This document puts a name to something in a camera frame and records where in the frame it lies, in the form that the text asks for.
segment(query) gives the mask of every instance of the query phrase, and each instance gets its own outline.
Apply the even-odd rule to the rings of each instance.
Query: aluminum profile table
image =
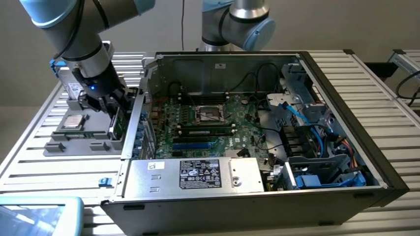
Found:
[[[414,74],[420,70],[420,50],[394,50],[389,62],[394,62],[410,74]],[[420,114],[420,100],[415,100],[411,108]]]
[[[230,236],[418,236],[420,235],[420,121],[405,101],[355,55],[343,51],[310,51],[411,192],[389,206],[370,208],[342,226],[230,233]],[[143,53],[117,53],[114,63],[129,86],[141,82]],[[0,194],[70,195],[85,200],[83,235],[125,235],[99,207],[98,197],[114,188],[99,188],[102,177],[119,172],[118,155],[45,157],[43,146],[69,109],[61,85],[0,166]]]

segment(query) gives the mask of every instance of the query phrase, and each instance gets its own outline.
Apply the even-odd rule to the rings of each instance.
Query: monitor screen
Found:
[[[0,235],[51,236],[65,206],[0,206]]]

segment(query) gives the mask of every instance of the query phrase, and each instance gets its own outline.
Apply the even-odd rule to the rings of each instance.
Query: power supply label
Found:
[[[222,188],[219,160],[181,161],[179,187]]]

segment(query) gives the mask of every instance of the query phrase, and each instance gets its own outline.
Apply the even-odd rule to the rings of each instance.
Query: motherboard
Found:
[[[267,165],[265,132],[246,119],[257,112],[257,97],[194,99],[186,96],[154,101],[157,159],[243,156],[257,157]]]

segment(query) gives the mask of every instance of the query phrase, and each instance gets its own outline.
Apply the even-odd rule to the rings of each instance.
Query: gray wall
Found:
[[[202,38],[202,0],[187,0],[186,49]],[[419,0],[270,0],[278,22],[266,49],[351,48],[365,60],[386,60],[394,48],[419,49]],[[182,0],[158,0],[155,9],[103,33],[118,51],[178,51]],[[57,79],[55,53],[21,6],[0,1],[0,106],[38,106]]]

